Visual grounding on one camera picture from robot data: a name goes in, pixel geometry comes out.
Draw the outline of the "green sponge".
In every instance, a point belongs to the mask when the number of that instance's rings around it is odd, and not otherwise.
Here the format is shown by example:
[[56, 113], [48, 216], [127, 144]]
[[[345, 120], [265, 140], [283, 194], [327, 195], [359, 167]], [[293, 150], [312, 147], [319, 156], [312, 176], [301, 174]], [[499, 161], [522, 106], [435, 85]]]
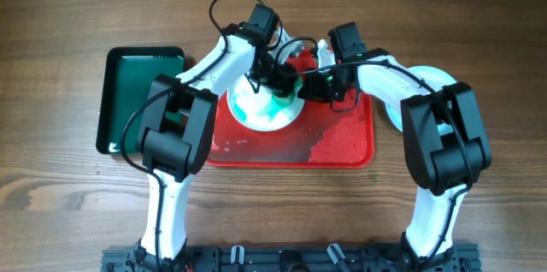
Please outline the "green sponge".
[[281, 107], [289, 107], [297, 102], [297, 94], [294, 90], [287, 93], [274, 93], [272, 96], [273, 102]]

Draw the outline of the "white plate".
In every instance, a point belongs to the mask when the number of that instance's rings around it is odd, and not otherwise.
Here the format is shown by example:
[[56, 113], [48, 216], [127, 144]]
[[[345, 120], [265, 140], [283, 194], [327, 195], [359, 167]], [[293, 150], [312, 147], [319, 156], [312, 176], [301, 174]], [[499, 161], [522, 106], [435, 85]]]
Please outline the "white plate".
[[274, 103], [273, 91], [261, 87], [254, 93], [251, 83], [242, 75], [226, 92], [228, 108], [232, 116], [244, 127], [258, 132], [273, 132], [287, 127], [301, 113], [305, 101], [297, 97], [297, 102], [289, 107]]

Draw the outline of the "light blue plate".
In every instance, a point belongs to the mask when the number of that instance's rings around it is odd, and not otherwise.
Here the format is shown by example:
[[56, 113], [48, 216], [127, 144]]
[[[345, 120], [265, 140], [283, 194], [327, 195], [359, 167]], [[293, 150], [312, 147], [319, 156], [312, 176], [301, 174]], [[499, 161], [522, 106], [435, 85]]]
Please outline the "light blue plate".
[[[452, 85], [456, 83], [456, 80], [445, 71], [431, 67], [431, 66], [414, 66], [409, 68], [409, 71], [418, 77], [425, 80], [432, 80], [439, 83], [441, 86]], [[385, 105], [385, 112], [391, 121], [392, 125], [400, 132], [403, 131], [403, 122], [401, 115], [396, 112], [390, 105]]]

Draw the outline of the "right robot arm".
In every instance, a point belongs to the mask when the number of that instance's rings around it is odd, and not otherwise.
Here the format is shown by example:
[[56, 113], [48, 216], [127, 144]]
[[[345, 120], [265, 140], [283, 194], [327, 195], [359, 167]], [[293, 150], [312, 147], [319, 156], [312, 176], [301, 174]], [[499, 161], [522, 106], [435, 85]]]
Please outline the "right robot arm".
[[405, 162], [417, 185], [401, 264], [429, 269], [447, 262], [462, 201], [492, 159], [473, 89], [421, 76], [387, 50], [368, 49], [354, 22], [333, 28], [328, 39], [331, 47], [317, 48], [319, 67], [304, 72], [298, 96], [336, 103], [355, 88], [399, 114]]

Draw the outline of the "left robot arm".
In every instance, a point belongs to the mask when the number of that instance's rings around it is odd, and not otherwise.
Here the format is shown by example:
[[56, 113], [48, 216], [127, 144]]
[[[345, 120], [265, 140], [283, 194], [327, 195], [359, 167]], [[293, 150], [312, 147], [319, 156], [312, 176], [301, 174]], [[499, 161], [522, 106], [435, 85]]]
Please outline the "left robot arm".
[[138, 248], [159, 265], [175, 261], [185, 248], [191, 180], [209, 156], [219, 98], [242, 77], [253, 92], [293, 94], [297, 79], [279, 59], [283, 35], [277, 13], [258, 3], [247, 21], [221, 28], [217, 45], [194, 67], [157, 75], [133, 113], [141, 119], [139, 169], [150, 181], [149, 219]]

